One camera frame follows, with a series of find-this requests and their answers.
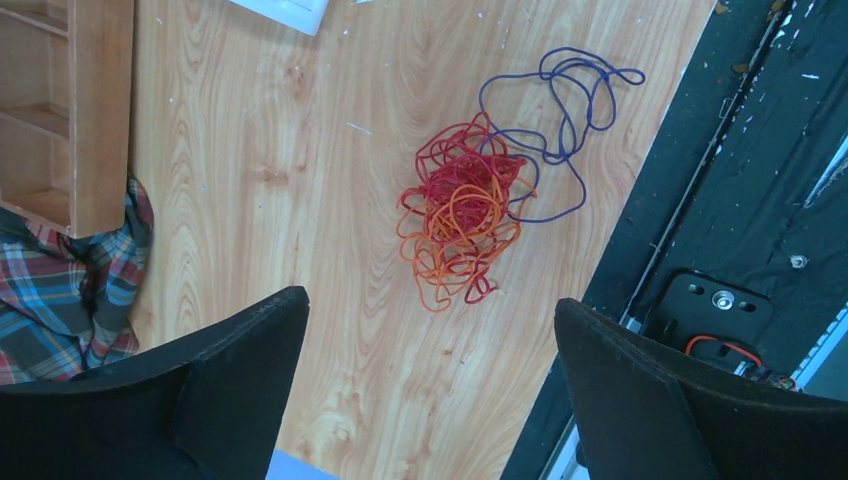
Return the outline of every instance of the tangled cable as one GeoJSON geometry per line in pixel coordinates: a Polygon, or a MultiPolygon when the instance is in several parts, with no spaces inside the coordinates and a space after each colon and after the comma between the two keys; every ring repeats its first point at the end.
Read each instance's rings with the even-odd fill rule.
{"type": "Polygon", "coordinates": [[[398,200],[406,209],[397,225],[401,256],[412,263],[421,301],[432,312],[449,308],[462,290],[469,304],[493,292],[489,266],[521,235],[507,215],[513,183],[529,186],[519,177],[527,162],[511,157],[492,131],[488,114],[479,113],[439,132],[416,154],[422,184],[398,200]],[[410,217],[420,218],[421,229],[403,233],[410,217]],[[435,306],[425,299],[425,285],[435,289],[435,306]]]}
{"type": "Polygon", "coordinates": [[[492,262],[518,240],[521,223],[551,222],[577,211],[586,203],[586,183],[571,159],[582,150],[590,131],[603,132],[615,123],[618,106],[611,84],[614,78],[629,85],[645,82],[642,71],[615,68],[592,53],[572,47],[551,50],[539,61],[538,71],[497,75],[487,80],[478,96],[481,113],[471,122],[442,130],[417,152],[416,171],[422,184],[405,190],[398,200],[406,212],[398,222],[397,233],[402,238],[401,256],[412,264],[425,308],[432,312],[443,311],[450,307],[451,297],[463,290],[466,303],[479,303],[497,289],[486,274],[492,262]],[[550,57],[562,52],[577,56],[545,70],[550,57]],[[572,71],[577,69],[589,69],[597,74],[591,87],[574,77],[572,71]],[[629,74],[635,75],[635,79],[629,78],[629,74]],[[484,102],[486,90],[500,80],[530,77],[548,83],[562,111],[556,142],[549,142],[544,134],[535,130],[501,128],[489,118],[484,102]],[[588,100],[582,130],[557,91],[557,82],[563,80],[577,86],[588,100]],[[594,118],[599,91],[606,91],[612,104],[608,122],[598,123],[594,118]],[[521,136],[530,136],[536,145],[519,139],[521,136]],[[522,153],[510,153],[508,143],[522,153]],[[549,149],[551,144],[555,144],[555,150],[549,149]],[[527,199],[536,196],[542,164],[567,165],[580,185],[582,199],[553,216],[524,218],[521,208],[527,199]],[[528,165],[533,170],[533,181],[520,176],[521,169],[528,165]],[[512,196],[510,189],[516,181],[527,188],[512,196]],[[413,219],[420,222],[416,224],[419,229],[404,233],[404,225],[413,219]],[[425,299],[425,286],[434,288],[435,306],[425,299]]]}
{"type": "MultiPolygon", "coordinates": [[[[483,86],[480,87],[480,93],[478,94],[480,110],[484,112],[487,111],[484,99],[486,95],[486,90],[493,83],[501,80],[517,80],[531,77],[538,77],[539,80],[542,80],[548,84],[548,89],[551,91],[551,95],[553,96],[557,107],[559,107],[560,111],[562,112],[562,119],[560,120],[559,134],[557,136],[556,142],[549,142],[544,134],[536,130],[529,130],[524,128],[500,128],[495,123],[493,123],[492,125],[494,127],[494,135],[506,139],[515,146],[520,147],[521,149],[528,152],[527,154],[522,155],[522,157],[535,165],[536,175],[532,182],[534,192],[539,187],[540,164],[547,164],[551,166],[565,164],[571,171],[571,173],[574,175],[574,177],[577,179],[577,182],[580,185],[580,189],[582,191],[582,197],[576,205],[573,205],[555,215],[545,218],[521,218],[517,215],[510,215],[513,220],[516,220],[518,222],[548,223],[553,222],[554,220],[558,220],[568,214],[574,213],[586,204],[586,197],[588,193],[586,189],[586,182],[583,180],[583,177],[577,171],[577,168],[574,167],[571,158],[577,153],[579,153],[580,150],[582,150],[583,147],[586,145],[586,137],[589,135],[590,131],[605,132],[612,128],[612,126],[615,124],[616,118],[618,117],[618,102],[616,102],[615,99],[615,91],[613,90],[611,83],[612,80],[614,78],[618,78],[623,80],[628,85],[639,86],[645,83],[647,77],[645,76],[645,72],[637,68],[616,68],[608,61],[604,60],[602,57],[587,52],[585,50],[573,47],[560,47],[555,48],[543,55],[541,60],[539,60],[539,69],[535,72],[496,75],[487,80],[483,84],[483,86]],[[545,65],[549,63],[550,58],[554,55],[563,52],[576,54],[576,56],[565,58],[564,60],[557,62],[550,70],[545,70],[545,65]],[[595,83],[592,84],[591,88],[584,85],[580,80],[574,77],[573,71],[580,69],[587,69],[590,72],[597,74],[595,83]],[[629,78],[628,75],[633,75],[635,79],[629,78]],[[568,108],[565,106],[565,102],[560,96],[560,93],[557,91],[558,80],[563,80],[567,84],[573,84],[574,86],[578,87],[579,91],[586,96],[588,106],[586,108],[585,124],[583,125],[582,129],[578,128],[577,124],[575,123],[575,117],[573,117],[568,112],[568,108]],[[595,102],[597,101],[599,92],[602,91],[605,91],[607,96],[609,97],[612,112],[607,122],[599,124],[596,123],[595,119],[595,102]],[[530,137],[537,139],[538,144],[532,145],[517,138],[521,135],[529,135],[530,137]],[[555,143],[556,150],[549,150],[549,145],[551,145],[552,143],[555,143]],[[540,156],[541,162],[534,155],[540,156]]],[[[527,200],[527,198],[527,195],[519,196],[517,198],[512,199],[511,202],[522,203],[527,200]]]]}

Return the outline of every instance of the orange wire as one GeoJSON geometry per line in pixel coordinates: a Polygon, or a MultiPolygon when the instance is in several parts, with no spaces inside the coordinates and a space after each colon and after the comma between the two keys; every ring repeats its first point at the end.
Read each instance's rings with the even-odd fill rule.
{"type": "Polygon", "coordinates": [[[712,341],[712,342],[721,342],[721,343],[723,343],[723,344],[724,344],[724,346],[726,346],[727,348],[729,348],[729,349],[731,349],[731,350],[733,350],[733,351],[739,352],[739,353],[741,353],[743,356],[745,356],[745,357],[747,357],[748,359],[750,359],[750,360],[751,360],[752,362],[754,362],[754,364],[755,364],[755,365],[757,365],[758,367],[762,367],[762,366],[763,366],[763,361],[762,361],[762,360],[760,360],[760,357],[758,357],[758,356],[754,355],[753,353],[749,352],[748,350],[745,350],[745,349],[744,349],[744,348],[742,348],[742,347],[739,347],[739,346],[734,345],[734,344],[729,343],[729,342],[725,342],[725,341],[723,341],[723,340],[719,340],[718,338],[713,337],[712,335],[695,335],[694,337],[692,337],[692,338],[689,340],[689,343],[687,343],[687,344],[686,344],[686,348],[683,350],[683,353],[685,353],[686,355],[689,355],[689,354],[690,354],[690,352],[692,351],[692,347],[693,347],[693,346],[695,346],[695,344],[696,344],[696,343],[698,343],[698,342],[700,342],[700,341],[703,341],[703,340],[712,341]]]}
{"type": "Polygon", "coordinates": [[[509,190],[515,181],[533,190],[519,176],[526,162],[510,158],[506,143],[490,131],[481,113],[439,132],[416,154],[422,185],[398,199],[406,209],[395,228],[400,255],[412,264],[421,302],[434,313],[462,291],[474,304],[496,290],[489,268],[521,236],[509,214],[519,215],[523,202],[511,212],[509,190]],[[425,289],[433,290],[429,301],[425,289]]]}

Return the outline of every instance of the screw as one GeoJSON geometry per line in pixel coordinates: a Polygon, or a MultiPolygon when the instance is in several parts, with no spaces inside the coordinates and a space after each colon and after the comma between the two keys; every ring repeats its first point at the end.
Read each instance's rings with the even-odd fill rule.
{"type": "Polygon", "coordinates": [[[736,298],[727,290],[719,290],[713,295],[713,305],[723,311],[733,308],[733,302],[736,298]]]}
{"type": "Polygon", "coordinates": [[[792,264],[792,268],[796,268],[799,270],[806,267],[809,261],[810,260],[803,255],[792,255],[791,257],[789,257],[789,263],[792,264]]]}

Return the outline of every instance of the black metal plate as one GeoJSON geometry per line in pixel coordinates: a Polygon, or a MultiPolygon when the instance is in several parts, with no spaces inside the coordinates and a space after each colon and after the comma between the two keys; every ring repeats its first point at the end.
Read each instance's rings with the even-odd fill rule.
{"type": "MultiPolygon", "coordinates": [[[[695,335],[726,337],[740,343],[753,345],[768,325],[774,314],[774,306],[768,298],[733,285],[719,282],[706,275],[681,271],[668,284],[646,330],[646,334],[666,345],[683,350],[695,335]],[[730,292],[733,305],[721,310],[713,303],[713,296],[720,291],[730,292]]],[[[735,368],[741,361],[733,355],[708,355],[720,350],[720,345],[699,346],[700,357],[716,356],[714,362],[735,368]]]]}

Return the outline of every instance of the metal bracket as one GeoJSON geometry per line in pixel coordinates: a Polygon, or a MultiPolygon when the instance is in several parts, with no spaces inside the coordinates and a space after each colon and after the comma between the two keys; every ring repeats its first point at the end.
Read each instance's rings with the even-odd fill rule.
{"type": "MultiPolygon", "coordinates": [[[[774,306],[765,296],[701,273],[681,271],[669,281],[644,333],[681,351],[696,335],[755,347],[773,313],[774,306]]],[[[692,355],[730,372],[746,360],[721,342],[699,344],[693,347],[692,355]]]]}

